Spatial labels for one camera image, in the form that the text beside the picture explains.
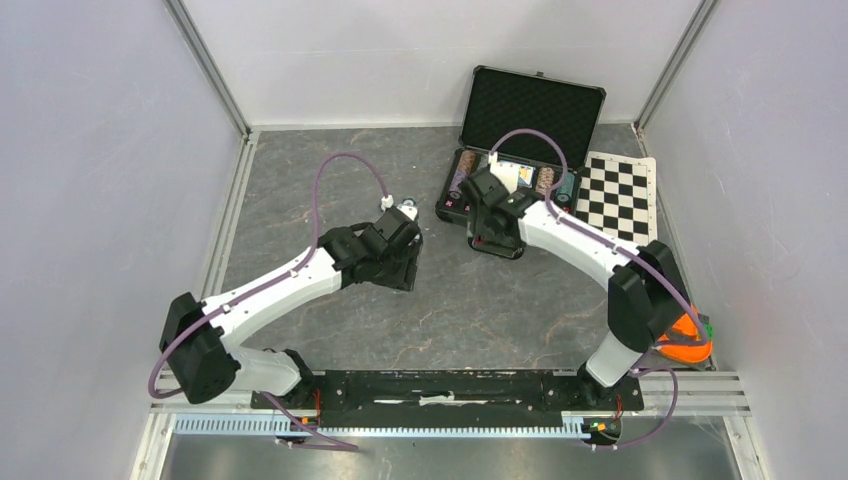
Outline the blue card deck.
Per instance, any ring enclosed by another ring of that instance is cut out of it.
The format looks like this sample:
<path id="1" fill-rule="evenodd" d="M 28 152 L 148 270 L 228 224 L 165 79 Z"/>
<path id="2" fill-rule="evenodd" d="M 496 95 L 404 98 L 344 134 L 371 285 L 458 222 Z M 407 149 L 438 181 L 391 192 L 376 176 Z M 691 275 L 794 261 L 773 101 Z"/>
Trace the blue card deck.
<path id="1" fill-rule="evenodd" d="M 517 186 L 532 188 L 534 183 L 535 168 L 527 165 L 517 167 Z"/>

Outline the purple chip stack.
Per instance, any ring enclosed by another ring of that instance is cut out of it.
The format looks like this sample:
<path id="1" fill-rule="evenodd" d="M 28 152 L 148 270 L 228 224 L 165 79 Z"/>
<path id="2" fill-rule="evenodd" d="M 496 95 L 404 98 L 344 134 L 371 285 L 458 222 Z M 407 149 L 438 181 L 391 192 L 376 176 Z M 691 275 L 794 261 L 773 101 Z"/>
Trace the purple chip stack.
<path id="1" fill-rule="evenodd" d="M 462 197 L 460 185 L 462 179 L 453 179 L 449 185 L 448 196 L 453 200 L 459 200 Z"/>

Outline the green blue chip stack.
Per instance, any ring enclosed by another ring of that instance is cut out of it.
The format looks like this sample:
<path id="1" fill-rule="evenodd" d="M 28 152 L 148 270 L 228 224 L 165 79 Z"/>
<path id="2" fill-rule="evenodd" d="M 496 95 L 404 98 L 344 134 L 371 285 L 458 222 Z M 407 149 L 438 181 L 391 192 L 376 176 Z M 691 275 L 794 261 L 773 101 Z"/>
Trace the green blue chip stack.
<path id="1" fill-rule="evenodd" d="M 555 191 L 553 195 L 553 201 L 556 205 L 560 207 L 571 209 L 575 201 L 576 192 L 578 190 L 579 187 L 576 185 L 576 176 L 572 171 L 568 171 L 564 174 L 564 180 L 562 181 L 562 184 Z"/>

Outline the black poker set case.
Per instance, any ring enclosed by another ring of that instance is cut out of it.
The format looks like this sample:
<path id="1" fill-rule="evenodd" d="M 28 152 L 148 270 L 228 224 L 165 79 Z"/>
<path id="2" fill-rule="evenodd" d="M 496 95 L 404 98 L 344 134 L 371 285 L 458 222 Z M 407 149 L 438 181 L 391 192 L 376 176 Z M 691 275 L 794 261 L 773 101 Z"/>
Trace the black poker set case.
<path id="1" fill-rule="evenodd" d="M 454 152 L 450 173 L 435 204 L 437 217 L 461 227 L 467 225 L 469 204 L 465 196 L 462 194 L 459 200 L 448 196 L 460 154 L 464 150 L 476 153 L 472 175 L 485 167 L 489 150 L 503 135 L 520 128 L 534 129 L 551 137 L 563 150 L 567 166 L 562 166 L 546 142 L 532 135 L 520 135 L 507 140 L 498 148 L 500 160 L 534 167 L 533 190 L 542 167 L 554 169 L 555 183 L 561 184 L 564 174 L 572 171 L 576 176 L 576 185 L 580 187 L 584 162 L 605 98 L 606 92 L 601 87 L 550 79 L 540 73 L 530 75 L 477 66 L 473 71 L 459 135 L 460 147 Z M 554 193 L 552 203 L 564 212 L 573 214 L 578 191 L 571 209 L 556 205 L 553 201 Z"/>

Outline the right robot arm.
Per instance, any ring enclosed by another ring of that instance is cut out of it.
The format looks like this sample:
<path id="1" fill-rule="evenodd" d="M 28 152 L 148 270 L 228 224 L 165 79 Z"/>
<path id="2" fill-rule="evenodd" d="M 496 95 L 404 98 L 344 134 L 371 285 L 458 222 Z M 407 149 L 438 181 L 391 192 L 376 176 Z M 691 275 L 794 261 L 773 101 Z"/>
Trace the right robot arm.
<path id="1" fill-rule="evenodd" d="M 531 188 L 509 190 L 489 170 L 460 184 L 470 203 L 470 245 L 496 254 L 526 247 L 551 253 L 597 282 L 607 293 L 608 332 L 579 369 L 577 392 L 591 408 L 618 393 L 619 381 L 684 315 L 694 317 L 669 248 L 617 239 L 561 211 Z"/>

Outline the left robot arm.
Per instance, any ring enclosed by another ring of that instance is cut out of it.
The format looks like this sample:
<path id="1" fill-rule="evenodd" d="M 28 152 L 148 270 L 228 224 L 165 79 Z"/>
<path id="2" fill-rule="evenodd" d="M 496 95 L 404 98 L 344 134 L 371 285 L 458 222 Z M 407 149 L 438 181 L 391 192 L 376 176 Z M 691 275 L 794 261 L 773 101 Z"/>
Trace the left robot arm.
<path id="1" fill-rule="evenodd" d="M 398 291 L 414 286 L 423 239 L 411 201 L 374 222 L 336 227 L 287 264 L 238 288 L 197 300 L 171 301 L 160 337 L 164 363 L 191 404 L 228 391 L 267 392 L 290 407 L 314 394 L 313 374 L 292 349 L 255 350 L 245 341 L 312 300 L 370 283 Z"/>

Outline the brown chip stack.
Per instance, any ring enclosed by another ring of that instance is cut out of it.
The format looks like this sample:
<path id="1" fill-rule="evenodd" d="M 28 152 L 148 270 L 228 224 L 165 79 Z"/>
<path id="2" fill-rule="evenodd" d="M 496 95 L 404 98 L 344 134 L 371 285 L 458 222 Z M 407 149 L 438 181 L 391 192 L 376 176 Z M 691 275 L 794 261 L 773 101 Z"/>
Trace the brown chip stack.
<path id="1" fill-rule="evenodd" d="M 453 179 L 462 179 L 464 181 L 472 172 L 477 159 L 477 155 L 472 150 L 464 150 L 459 157 Z"/>

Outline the pink chip stack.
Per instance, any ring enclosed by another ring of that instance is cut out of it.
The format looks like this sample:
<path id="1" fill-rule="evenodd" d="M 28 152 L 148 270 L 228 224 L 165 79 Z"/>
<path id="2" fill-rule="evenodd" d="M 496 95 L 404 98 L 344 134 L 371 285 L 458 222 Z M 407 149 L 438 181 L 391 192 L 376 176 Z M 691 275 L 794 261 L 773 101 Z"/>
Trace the pink chip stack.
<path id="1" fill-rule="evenodd" d="M 534 190 L 542 196 L 545 196 L 556 180 L 556 172 L 550 167 L 542 167 L 536 177 Z"/>

